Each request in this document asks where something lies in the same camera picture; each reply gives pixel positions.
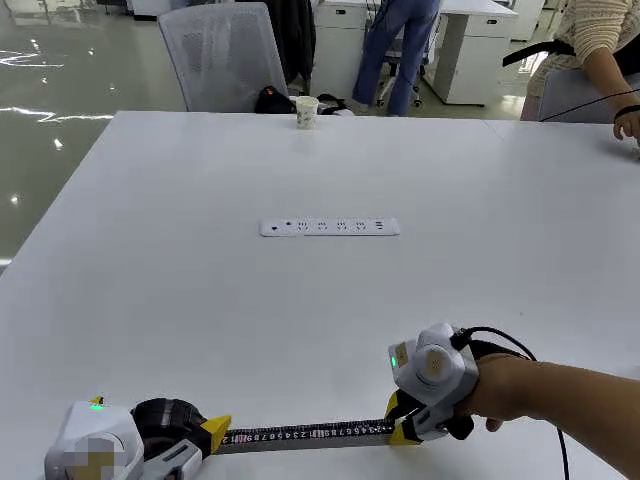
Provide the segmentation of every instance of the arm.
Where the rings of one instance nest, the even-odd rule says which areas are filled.
[[[608,462],[640,479],[640,382],[521,358],[482,359],[480,381],[460,411],[498,420],[546,420]],[[487,427],[497,430],[499,422]]]
[[[603,97],[633,90],[622,76],[611,50],[606,47],[590,53],[583,63],[583,68],[591,83]],[[616,113],[625,107],[640,105],[640,99],[635,93],[611,97],[607,102]],[[620,117],[613,127],[613,134],[618,140],[624,138],[621,130],[627,137],[640,138],[640,116],[637,113],[630,113]]]
[[[631,5],[631,0],[575,0],[576,57],[603,97],[633,90],[613,57]],[[624,107],[640,105],[635,93],[612,97],[607,101],[614,113]],[[628,137],[640,138],[640,115],[625,115],[615,123],[614,135],[619,140],[623,139],[621,129]]]

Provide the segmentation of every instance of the power strip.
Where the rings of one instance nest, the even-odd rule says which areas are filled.
[[[400,235],[395,218],[289,218],[260,222],[263,237],[331,237]]]

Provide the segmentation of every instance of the drawer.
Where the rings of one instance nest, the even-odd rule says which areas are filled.
[[[363,6],[318,5],[316,27],[364,29],[367,9]]]
[[[511,37],[513,19],[491,15],[471,15],[467,20],[464,34],[469,37]]]

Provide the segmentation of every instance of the beige knit sleeve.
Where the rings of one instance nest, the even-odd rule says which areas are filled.
[[[573,48],[582,65],[599,48],[612,52],[633,0],[575,0],[575,38]]]

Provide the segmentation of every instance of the shiny floor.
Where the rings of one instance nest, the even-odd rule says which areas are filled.
[[[116,111],[184,110],[156,24],[111,13],[94,0],[0,0],[0,272]],[[505,69],[486,108],[443,105],[423,84],[410,115],[516,119],[541,60]]]

